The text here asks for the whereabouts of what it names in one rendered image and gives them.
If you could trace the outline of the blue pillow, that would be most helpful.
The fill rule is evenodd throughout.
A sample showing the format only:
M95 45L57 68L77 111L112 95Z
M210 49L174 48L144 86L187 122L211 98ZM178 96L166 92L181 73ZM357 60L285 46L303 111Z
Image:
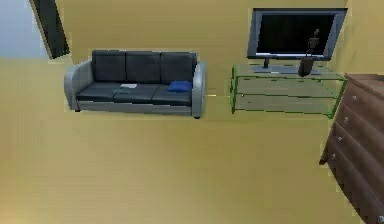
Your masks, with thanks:
M169 92L188 92L192 89L192 83L189 81L174 81L167 90Z

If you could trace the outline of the grey sofa with dark cushions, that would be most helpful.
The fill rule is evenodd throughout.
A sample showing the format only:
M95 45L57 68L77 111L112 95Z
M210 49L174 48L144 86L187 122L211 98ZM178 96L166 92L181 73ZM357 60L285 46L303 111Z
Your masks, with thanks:
M196 52L94 50L64 77L68 106L75 112L108 111L192 116L203 114L206 63ZM169 92L189 81L188 92Z

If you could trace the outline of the green glass television table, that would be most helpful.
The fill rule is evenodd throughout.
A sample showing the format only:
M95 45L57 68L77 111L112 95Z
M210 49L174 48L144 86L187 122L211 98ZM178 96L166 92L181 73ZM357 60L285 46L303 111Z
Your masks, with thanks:
M232 66L231 112L264 111L321 114L332 119L337 111L347 80L323 66L315 66L305 77L298 68L259 64Z

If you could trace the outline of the grey flat television set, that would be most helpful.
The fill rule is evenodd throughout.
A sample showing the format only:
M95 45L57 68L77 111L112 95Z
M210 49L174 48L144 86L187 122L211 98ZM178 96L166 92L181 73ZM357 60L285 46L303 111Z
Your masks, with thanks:
M312 56L330 61L347 8L254 8L249 30L248 59L263 59L263 68L295 66L308 50L308 40L320 30Z

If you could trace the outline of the brown chest of drawers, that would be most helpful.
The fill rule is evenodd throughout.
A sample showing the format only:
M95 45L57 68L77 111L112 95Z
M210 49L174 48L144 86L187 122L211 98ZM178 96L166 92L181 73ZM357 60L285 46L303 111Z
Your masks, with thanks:
M365 224L384 224L384 75L347 76L319 163Z

